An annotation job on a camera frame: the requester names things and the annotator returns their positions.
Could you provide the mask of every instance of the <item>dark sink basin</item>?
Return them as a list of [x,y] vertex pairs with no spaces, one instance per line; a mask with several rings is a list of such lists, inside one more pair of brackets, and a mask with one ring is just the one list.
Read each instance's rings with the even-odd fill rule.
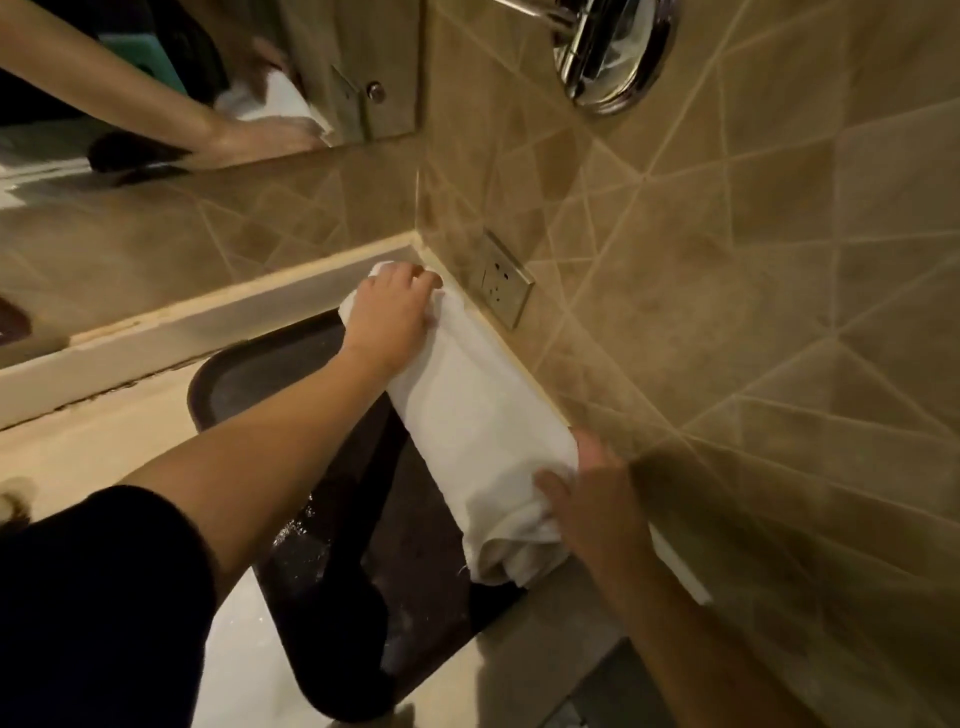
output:
[[[320,369],[329,312],[220,352],[197,372],[199,430]],[[254,571],[303,695],[356,722],[387,713],[523,591],[473,584],[462,534],[383,396]]]

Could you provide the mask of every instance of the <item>beige tile wall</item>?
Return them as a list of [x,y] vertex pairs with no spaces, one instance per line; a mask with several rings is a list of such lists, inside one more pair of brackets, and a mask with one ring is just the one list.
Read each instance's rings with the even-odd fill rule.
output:
[[526,264],[517,353],[837,726],[960,724],[959,36],[954,0],[685,0],[586,119],[537,26],[428,15],[424,239]]
[[411,229],[420,154],[408,137],[4,210],[0,297],[35,334],[0,348],[0,366]]

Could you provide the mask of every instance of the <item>black sleeve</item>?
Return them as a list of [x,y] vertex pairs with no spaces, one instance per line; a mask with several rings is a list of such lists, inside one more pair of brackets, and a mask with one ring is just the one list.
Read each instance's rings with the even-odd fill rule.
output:
[[169,501],[114,486],[0,542],[0,724],[188,726],[216,594]]

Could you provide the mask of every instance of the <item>electrical outlet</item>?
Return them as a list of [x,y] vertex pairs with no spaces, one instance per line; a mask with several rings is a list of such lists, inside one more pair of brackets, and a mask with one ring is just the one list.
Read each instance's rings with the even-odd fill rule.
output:
[[507,328],[516,326],[534,281],[492,232],[484,236],[486,250],[477,256],[470,287]]

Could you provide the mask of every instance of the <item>hand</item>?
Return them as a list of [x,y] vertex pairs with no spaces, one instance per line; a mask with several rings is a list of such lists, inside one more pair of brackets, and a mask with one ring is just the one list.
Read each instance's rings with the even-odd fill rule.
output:
[[413,263],[388,263],[357,288],[342,352],[380,368],[387,379],[420,353],[430,325],[427,305],[444,282]]
[[312,119],[270,116],[256,121],[222,120],[206,147],[184,157],[177,166],[199,171],[286,157],[325,147],[322,129]]
[[290,61],[264,37],[230,22],[214,40],[230,77],[242,81],[258,101],[267,98],[267,75],[274,69],[290,76]]
[[540,471],[537,488],[550,501],[567,547],[597,582],[617,579],[654,557],[650,527],[626,463],[596,435],[573,430],[580,464],[573,483]]

